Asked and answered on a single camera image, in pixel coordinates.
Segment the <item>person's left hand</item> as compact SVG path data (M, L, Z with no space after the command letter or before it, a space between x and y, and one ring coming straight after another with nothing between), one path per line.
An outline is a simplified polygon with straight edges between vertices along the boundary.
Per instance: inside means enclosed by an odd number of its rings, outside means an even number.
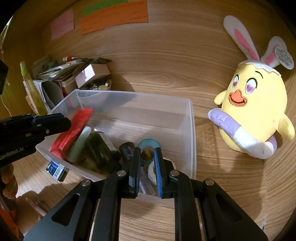
M2 194L6 198L14 200L18 192L18 183L14 175L13 164L1 168L1 180L4 184Z

